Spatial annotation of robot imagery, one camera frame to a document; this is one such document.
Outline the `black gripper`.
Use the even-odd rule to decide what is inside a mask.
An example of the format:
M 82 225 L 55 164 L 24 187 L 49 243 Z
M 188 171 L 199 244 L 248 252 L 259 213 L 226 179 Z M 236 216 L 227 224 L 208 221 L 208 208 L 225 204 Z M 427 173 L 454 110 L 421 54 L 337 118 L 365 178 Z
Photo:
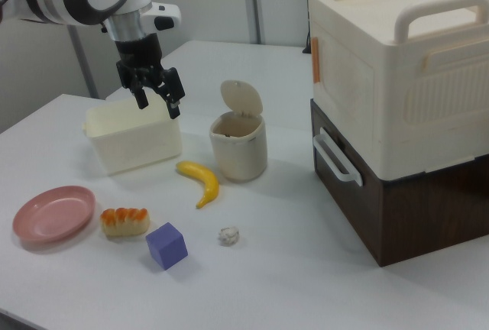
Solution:
M 165 101 L 171 119 L 180 116 L 180 100 L 185 96 L 183 84 L 176 68 L 164 70 L 161 66 L 162 50 L 156 34 L 139 40 L 116 41 L 120 60 L 116 63 L 121 84 L 131 89 L 139 109 L 148 107 L 144 87 L 159 87 L 158 94 Z

